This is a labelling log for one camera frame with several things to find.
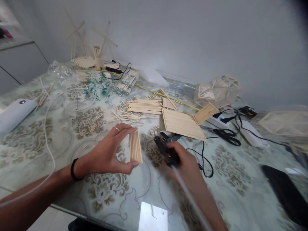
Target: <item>black phone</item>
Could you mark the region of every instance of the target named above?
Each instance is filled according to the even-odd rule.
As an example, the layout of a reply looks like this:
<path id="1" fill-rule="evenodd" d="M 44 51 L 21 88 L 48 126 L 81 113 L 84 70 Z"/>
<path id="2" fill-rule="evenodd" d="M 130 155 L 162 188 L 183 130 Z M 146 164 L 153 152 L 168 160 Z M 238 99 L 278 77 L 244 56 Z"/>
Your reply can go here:
<path id="1" fill-rule="evenodd" d="M 168 148 L 160 139 L 159 136 L 154 137 L 154 141 L 156 143 L 157 148 L 160 153 L 163 155 L 166 164 L 171 167 L 171 165 L 178 167 L 181 163 L 179 155 L 176 153 L 174 149 Z"/>
<path id="2" fill-rule="evenodd" d="M 262 165 L 261 169 L 268 178 L 279 202 L 286 211 L 289 218 L 295 223 L 308 228 L 307 211 L 308 204 L 295 187 L 289 176 L 267 165 Z"/>

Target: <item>table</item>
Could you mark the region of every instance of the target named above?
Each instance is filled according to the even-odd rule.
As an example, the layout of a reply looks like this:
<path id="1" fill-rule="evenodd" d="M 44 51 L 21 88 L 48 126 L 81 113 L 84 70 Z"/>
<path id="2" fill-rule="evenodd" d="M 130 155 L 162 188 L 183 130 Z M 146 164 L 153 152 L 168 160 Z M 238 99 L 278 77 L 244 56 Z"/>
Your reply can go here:
<path id="1" fill-rule="evenodd" d="M 60 85 L 48 74 L 41 77 L 44 83 L 55 83 L 52 96 L 84 86 L 77 82 Z M 0 103 L 4 107 L 17 98 L 35 98 L 41 91 L 40 80 L 36 78 L 1 96 Z M 57 170 L 89 152 L 115 125 L 115 122 L 106 123 L 111 117 L 101 109 L 125 110 L 125 102 L 132 99 L 132 95 L 144 98 L 153 94 L 135 88 L 128 97 L 112 95 L 107 104 L 103 100 L 96 101 L 89 108 L 79 111 L 77 116 L 76 99 L 80 103 L 79 109 L 87 107 L 93 99 L 85 98 L 78 90 L 60 96 L 57 104 L 64 103 L 64 107 L 54 104 L 46 122 L 48 142 L 56 159 Z M 0 135 L 1 197 L 52 171 L 53 164 L 43 132 L 44 116 L 50 103 L 47 99 L 12 133 Z M 187 106 L 177 106 L 178 111 L 195 113 Z M 103 116 L 94 122 L 97 128 L 92 132 L 92 119 L 101 114 Z M 154 136 L 164 130 L 164 123 L 161 116 L 154 116 L 160 119 L 140 119 L 145 125 L 138 127 L 143 164 L 130 175 L 91 174 L 76 182 L 52 206 L 114 230 L 138 230 L 141 202 L 144 201 L 167 210 L 169 230 L 200 230 L 200 223 L 185 195 L 162 168 L 162 156 L 155 146 Z M 214 175 L 212 178 L 204 177 L 204 180 L 227 226 L 230 230 L 296 230 L 298 226 L 286 216 L 260 165 L 270 165 L 283 171 L 285 167 L 305 170 L 282 146 L 271 144 L 267 152 L 250 146 L 241 135 L 238 139 L 242 143 L 240 147 L 232 146 L 221 138 L 205 142 L 204 155 L 212 163 Z M 128 141 L 129 138 L 125 138 L 117 150 L 117 157 L 123 162 L 129 161 Z M 178 141 L 185 148 L 198 152 L 202 150 L 200 140 L 181 137 Z M 202 163 L 201 157 L 196 153 L 193 155 Z M 209 175 L 207 163 L 205 168 Z M 307 199 L 307 179 L 292 179 Z"/>

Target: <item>white device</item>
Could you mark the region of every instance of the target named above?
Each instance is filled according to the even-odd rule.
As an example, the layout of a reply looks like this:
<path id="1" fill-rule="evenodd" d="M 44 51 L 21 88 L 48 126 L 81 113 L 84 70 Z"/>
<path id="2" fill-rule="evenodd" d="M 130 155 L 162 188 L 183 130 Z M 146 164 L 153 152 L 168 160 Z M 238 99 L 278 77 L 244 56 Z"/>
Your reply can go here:
<path id="1" fill-rule="evenodd" d="M 30 99 L 17 99 L 0 114 L 0 133 L 9 133 L 37 106 Z"/>
<path id="2" fill-rule="evenodd" d="M 249 123 L 248 121 L 242 120 L 243 128 L 246 128 L 256 134 L 258 137 L 263 138 L 263 136 Z M 270 145 L 266 140 L 259 139 L 258 137 L 254 136 L 250 131 L 241 128 L 241 133 L 247 139 L 247 141 L 254 147 L 259 148 L 269 148 Z"/>
<path id="3" fill-rule="evenodd" d="M 220 121 L 220 119 L 222 119 L 223 117 L 218 117 L 217 119 L 215 117 L 210 117 L 208 118 L 206 121 L 210 122 L 211 124 L 213 124 L 214 126 L 221 128 L 221 129 L 228 129 L 229 128 L 229 122 L 228 123 L 224 123 L 222 121 Z"/>

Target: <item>yellow wire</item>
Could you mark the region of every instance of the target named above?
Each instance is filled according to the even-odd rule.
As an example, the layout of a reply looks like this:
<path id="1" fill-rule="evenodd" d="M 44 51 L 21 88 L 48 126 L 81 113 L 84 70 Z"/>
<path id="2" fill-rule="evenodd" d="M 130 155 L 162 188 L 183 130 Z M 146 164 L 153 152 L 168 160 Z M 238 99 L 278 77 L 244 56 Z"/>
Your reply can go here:
<path id="1" fill-rule="evenodd" d="M 72 66 L 72 67 L 79 67 L 79 68 L 85 69 L 85 70 L 101 71 L 101 70 L 99 70 L 99 69 L 85 68 L 85 67 L 80 67 L 80 66 L 76 66 L 76 65 L 72 65 L 72 64 L 65 64 L 65 63 L 60 63 L 60 64 L 63 64 L 63 65 L 66 65 L 66 66 Z M 110 73 L 112 73 L 112 74 L 115 74 L 115 75 L 121 77 L 120 75 L 118 75 L 118 74 L 116 74 L 116 73 L 114 73 L 114 72 L 111 72 L 111 71 L 107 71 L 107 72 L 110 72 Z"/>
<path id="2" fill-rule="evenodd" d="M 144 88 L 144 87 L 142 87 L 142 86 L 139 86 L 139 85 L 137 85 L 137 84 L 135 84 L 135 86 L 136 86 L 136 87 L 139 87 L 139 88 L 141 88 L 141 89 L 143 89 L 143 90 L 147 90 L 146 88 Z M 156 92 L 156 91 L 151 91 L 151 90 L 148 90 L 148 91 L 151 92 L 151 93 L 154 93 L 154 94 L 157 94 L 157 95 L 166 97 L 166 95 L 160 94 L 160 93 L 158 93 L 158 92 Z M 172 98 L 172 97 L 169 97 L 169 98 L 170 98 L 170 99 L 173 99 L 173 100 L 175 100 L 175 101 L 177 101 L 177 102 L 180 102 L 180 103 L 182 103 L 182 104 L 184 104 L 184 105 L 186 105 L 186 106 L 188 106 L 188 107 L 191 107 L 191 108 L 193 108 L 193 109 L 195 109 L 195 110 L 197 110 L 197 111 L 200 111 L 200 109 L 195 108 L 195 107 L 193 107 L 193 106 L 191 106 L 191 105 L 189 105 L 189 104 L 187 104 L 187 103 L 184 103 L 184 102 L 179 101 L 179 100 L 177 100 L 177 99 L 175 99 L 175 98 Z"/>

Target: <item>left hand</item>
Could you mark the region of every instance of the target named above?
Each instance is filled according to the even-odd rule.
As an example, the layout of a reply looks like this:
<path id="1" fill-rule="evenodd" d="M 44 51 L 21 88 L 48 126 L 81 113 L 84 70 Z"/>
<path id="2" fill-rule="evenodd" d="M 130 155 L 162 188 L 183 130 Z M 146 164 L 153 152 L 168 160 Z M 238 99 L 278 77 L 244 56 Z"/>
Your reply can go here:
<path id="1" fill-rule="evenodd" d="M 116 157 L 116 150 L 121 141 L 137 128 L 124 123 L 117 124 L 88 154 L 76 161 L 74 173 L 77 178 L 83 178 L 91 173 L 124 173 L 130 174 L 139 165 L 137 161 L 120 162 Z"/>

